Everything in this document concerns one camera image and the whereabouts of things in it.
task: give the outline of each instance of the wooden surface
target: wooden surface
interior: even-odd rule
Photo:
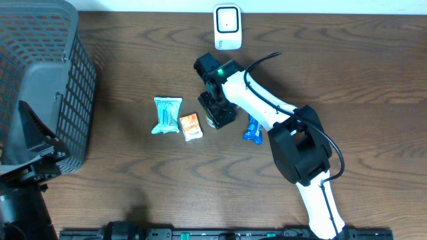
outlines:
[[[242,140],[248,116],[210,128],[194,61],[210,51],[254,71],[279,98],[311,105],[341,147],[332,183],[339,212],[357,227],[427,238],[427,17],[243,15],[243,46],[214,49],[211,14],[80,13],[79,33],[101,68],[86,164],[49,182],[57,231],[134,220],[177,228],[307,225],[295,185],[264,143]],[[181,96],[204,136],[152,135],[155,96]],[[338,168],[336,154],[332,172]]]

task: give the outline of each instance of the white wall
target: white wall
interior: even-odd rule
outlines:
[[[210,13],[235,3],[245,13],[356,13],[427,15],[427,0],[67,0],[79,11]]]

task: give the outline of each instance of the basket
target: basket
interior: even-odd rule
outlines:
[[[85,161],[96,87],[95,68],[66,1],[0,0],[1,172],[37,157],[25,145],[19,100],[68,146],[62,174]]]

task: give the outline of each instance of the teal packet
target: teal packet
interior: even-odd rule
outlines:
[[[157,118],[159,123],[151,130],[151,134],[158,133],[179,133],[178,114],[181,107],[181,97],[155,97],[155,106],[157,107]]]

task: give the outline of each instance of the cable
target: cable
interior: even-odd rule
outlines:
[[[257,60],[255,62],[253,62],[251,65],[249,65],[249,67],[245,70],[245,73],[243,75],[243,80],[246,84],[246,87],[257,97],[259,97],[262,101],[264,101],[265,103],[267,103],[270,107],[274,108],[276,111],[279,111],[281,113],[284,113],[286,115],[289,115],[290,117],[293,117],[294,119],[306,124],[308,127],[311,127],[312,129],[316,130],[318,133],[320,133],[323,137],[326,138],[326,140],[328,140],[328,142],[330,143],[330,145],[332,145],[332,147],[335,149],[336,154],[338,155],[338,157],[340,158],[340,163],[341,163],[341,168],[340,171],[332,176],[329,177],[327,179],[323,179],[320,182],[320,187],[323,186],[323,184],[327,181],[331,181],[334,179],[337,179],[339,177],[341,177],[341,175],[344,173],[344,169],[346,167],[346,164],[344,163],[344,156],[341,153],[340,148],[334,143],[334,141],[326,134],[324,133],[315,123],[312,123],[310,120],[308,119],[304,119],[303,117],[297,116],[295,115],[295,113],[292,113],[290,111],[286,111],[284,109],[282,109],[280,106],[276,106],[274,105],[272,102],[268,101],[265,97],[261,96],[257,91],[255,91],[255,89],[252,88],[252,86],[250,85],[250,82],[248,82],[248,80],[246,79],[246,76],[248,75],[248,73],[250,71],[252,71],[254,69],[254,67],[256,67],[258,64],[262,63],[263,61],[267,60],[267,59],[271,59],[273,57],[277,57],[278,55],[282,54],[282,52],[275,52],[272,53],[270,55],[268,55],[267,57],[261,58],[260,60]]]

